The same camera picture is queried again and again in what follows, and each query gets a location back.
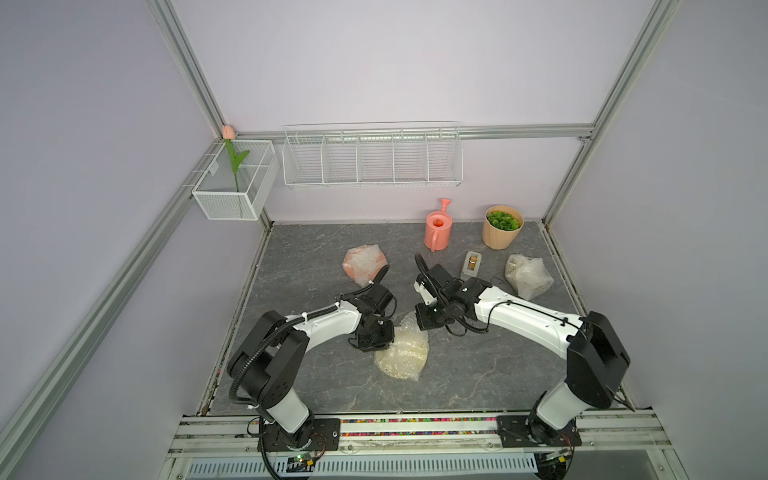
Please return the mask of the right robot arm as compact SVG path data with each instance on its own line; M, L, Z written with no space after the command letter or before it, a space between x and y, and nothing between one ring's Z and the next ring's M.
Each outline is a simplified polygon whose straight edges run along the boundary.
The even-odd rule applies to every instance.
M609 319L595 311L584 316L552 310L505 292L492 283L460 279L441 265L428 266L415 254L419 274L414 289L422 298L415 307L420 330L448 329L487 333L492 326L531 340L565 362L565 376L536 401L524 426L529 438L550 445L589 409L607 409L631 364Z

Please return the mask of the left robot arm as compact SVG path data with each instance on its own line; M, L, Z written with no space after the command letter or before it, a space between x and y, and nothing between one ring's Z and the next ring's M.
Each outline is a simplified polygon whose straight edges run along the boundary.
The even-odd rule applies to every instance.
M294 384L305 355L342 336L362 352L387 349L394 342L396 308L390 290L371 283L316 310L290 316L266 312L230 357L229 402L255 410L288 435L304 433L312 412Z

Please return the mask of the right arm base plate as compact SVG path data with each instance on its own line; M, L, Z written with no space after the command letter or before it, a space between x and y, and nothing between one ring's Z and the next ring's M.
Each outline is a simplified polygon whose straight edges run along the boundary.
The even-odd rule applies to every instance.
M555 430L537 417L499 415L497 434L505 448L574 448L582 445L575 420L571 420L563 429Z

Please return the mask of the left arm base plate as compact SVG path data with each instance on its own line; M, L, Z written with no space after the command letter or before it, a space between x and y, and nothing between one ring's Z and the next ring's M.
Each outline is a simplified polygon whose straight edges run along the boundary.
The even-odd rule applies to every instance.
M289 450L336 451L341 438L341 419L310 417L299 429L290 433L279 423L266 424L260 437L267 452Z

